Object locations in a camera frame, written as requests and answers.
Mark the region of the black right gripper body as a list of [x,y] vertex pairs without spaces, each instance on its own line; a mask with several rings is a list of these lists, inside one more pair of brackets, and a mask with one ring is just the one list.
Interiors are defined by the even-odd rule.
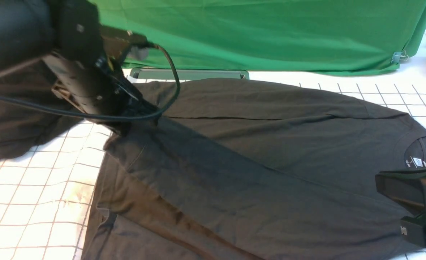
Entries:
[[377,192],[412,215],[400,220],[404,240],[426,248],[426,168],[383,171],[376,174],[375,181]]

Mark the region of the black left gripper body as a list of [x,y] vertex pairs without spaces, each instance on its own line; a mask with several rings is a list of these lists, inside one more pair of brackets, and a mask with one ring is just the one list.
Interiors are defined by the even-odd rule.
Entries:
[[142,93],[124,76],[114,59],[102,58],[97,66],[84,66],[58,55],[44,58],[45,64],[56,75],[57,84],[69,93],[68,101],[87,114],[130,117],[126,120],[92,120],[117,135],[126,135],[133,117],[149,116],[158,124],[159,108],[146,101]]

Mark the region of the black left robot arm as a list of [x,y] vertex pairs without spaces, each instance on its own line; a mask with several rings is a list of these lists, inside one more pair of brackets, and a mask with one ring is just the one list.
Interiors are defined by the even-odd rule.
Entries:
[[0,78],[41,60],[55,74],[52,92],[71,111],[0,96],[0,101],[81,117],[125,135],[131,122],[162,111],[125,78],[121,64],[153,47],[141,34],[103,25],[87,0],[0,0]]

